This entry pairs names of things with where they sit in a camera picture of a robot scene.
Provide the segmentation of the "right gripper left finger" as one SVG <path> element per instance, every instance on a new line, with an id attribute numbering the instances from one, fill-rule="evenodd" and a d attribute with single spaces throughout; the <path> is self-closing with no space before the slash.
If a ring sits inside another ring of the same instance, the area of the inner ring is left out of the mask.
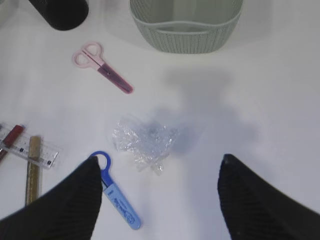
<path id="1" fill-rule="evenodd" d="M 102 203 L 101 169 L 89 157 L 52 190 L 0 221 L 2 240 L 89 240 Z"/>

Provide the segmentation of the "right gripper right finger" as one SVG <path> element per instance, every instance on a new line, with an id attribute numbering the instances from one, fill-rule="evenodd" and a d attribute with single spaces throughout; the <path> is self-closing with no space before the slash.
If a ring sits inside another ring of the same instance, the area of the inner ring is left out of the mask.
<path id="1" fill-rule="evenodd" d="M 320 215 L 288 197 L 232 154 L 217 181 L 220 209 L 233 240 L 318 240 Z"/>

